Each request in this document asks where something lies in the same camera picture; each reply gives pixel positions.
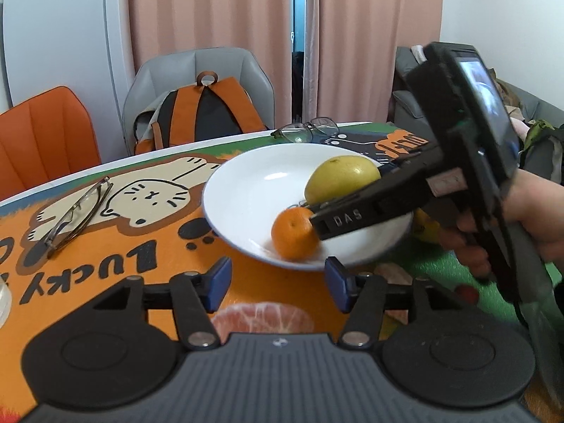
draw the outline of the sofa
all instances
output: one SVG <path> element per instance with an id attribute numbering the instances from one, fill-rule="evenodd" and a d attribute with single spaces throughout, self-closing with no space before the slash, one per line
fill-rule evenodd
<path id="1" fill-rule="evenodd" d="M 394 83 L 390 100 L 388 120 L 392 121 L 396 127 L 408 130 L 426 140 L 433 141 L 433 132 L 415 100 L 413 94 L 407 89 L 405 76 L 418 65 L 411 49 L 408 47 L 398 47 L 396 50 L 396 69 L 394 73 Z M 564 111 L 548 102 L 541 100 L 519 87 L 506 84 L 521 100 L 522 114 L 525 121 L 533 119 L 543 119 L 555 127 L 564 125 Z M 550 178 L 552 167 L 546 161 L 552 160 L 553 147 L 550 142 L 541 144 L 538 149 L 530 152 L 525 169 L 542 176 Z"/>

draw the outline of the hand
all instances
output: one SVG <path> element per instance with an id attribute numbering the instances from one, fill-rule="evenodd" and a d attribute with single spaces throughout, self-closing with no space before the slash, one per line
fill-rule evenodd
<path id="1" fill-rule="evenodd" d="M 504 200 L 503 213 L 510 223 L 519 221 L 531 234 L 539 254 L 545 262 L 564 259 L 564 187 L 532 173 L 517 170 L 509 193 Z M 475 277 L 486 277 L 490 271 L 488 255 L 480 246 L 467 245 L 462 232 L 476 232 L 470 212 L 463 213 L 458 229 L 443 229 L 439 241 L 446 250 L 454 250 L 462 265 Z"/>

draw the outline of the device screen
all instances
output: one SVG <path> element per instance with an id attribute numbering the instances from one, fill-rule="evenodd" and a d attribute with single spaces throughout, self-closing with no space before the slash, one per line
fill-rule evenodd
<path id="1" fill-rule="evenodd" d="M 510 120 L 496 87 L 480 60 L 469 57 L 458 59 L 458 62 L 486 115 L 493 137 L 499 144 L 505 136 Z"/>

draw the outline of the orange chair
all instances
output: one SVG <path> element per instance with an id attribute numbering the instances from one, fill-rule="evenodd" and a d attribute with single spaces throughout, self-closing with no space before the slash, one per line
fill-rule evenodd
<path id="1" fill-rule="evenodd" d="M 0 115 L 0 201 L 100 164 L 90 116 L 67 87 Z"/>

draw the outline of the label sticker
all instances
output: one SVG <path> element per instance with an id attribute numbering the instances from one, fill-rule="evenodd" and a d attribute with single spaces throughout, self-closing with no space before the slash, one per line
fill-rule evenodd
<path id="1" fill-rule="evenodd" d="M 462 169 L 459 167 L 427 178 L 427 184 L 435 197 L 443 197 L 459 190 L 468 189 Z"/>

